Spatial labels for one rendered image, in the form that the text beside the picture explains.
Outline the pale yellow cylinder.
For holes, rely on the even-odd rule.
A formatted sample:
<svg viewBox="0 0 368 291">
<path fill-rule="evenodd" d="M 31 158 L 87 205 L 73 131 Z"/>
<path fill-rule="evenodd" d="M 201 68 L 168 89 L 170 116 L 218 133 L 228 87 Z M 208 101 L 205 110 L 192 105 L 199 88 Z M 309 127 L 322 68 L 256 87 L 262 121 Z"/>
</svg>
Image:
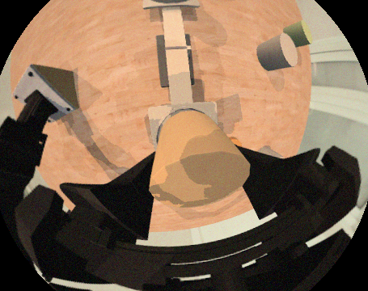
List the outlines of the pale yellow cylinder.
<svg viewBox="0 0 368 291">
<path fill-rule="evenodd" d="M 294 46 L 296 48 L 299 46 L 310 45 L 313 41 L 312 35 L 309 30 L 310 28 L 307 26 L 307 23 L 304 20 L 300 20 L 300 22 L 293 23 L 293 25 L 287 26 L 283 29 L 284 33 L 287 33 L 287 36 L 290 37 L 291 41 L 294 42 Z"/>
</svg>

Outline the orange ring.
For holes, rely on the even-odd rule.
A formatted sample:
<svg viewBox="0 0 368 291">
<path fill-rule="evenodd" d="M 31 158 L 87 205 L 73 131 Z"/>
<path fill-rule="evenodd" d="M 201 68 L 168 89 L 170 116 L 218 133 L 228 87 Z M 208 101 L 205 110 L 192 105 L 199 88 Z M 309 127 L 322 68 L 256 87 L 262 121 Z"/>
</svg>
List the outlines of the orange ring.
<svg viewBox="0 0 368 291">
<path fill-rule="evenodd" d="M 241 141 L 239 141 L 238 139 L 236 139 L 235 137 L 229 137 L 230 140 L 235 143 L 235 146 L 242 146 L 241 145 Z"/>
</svg>

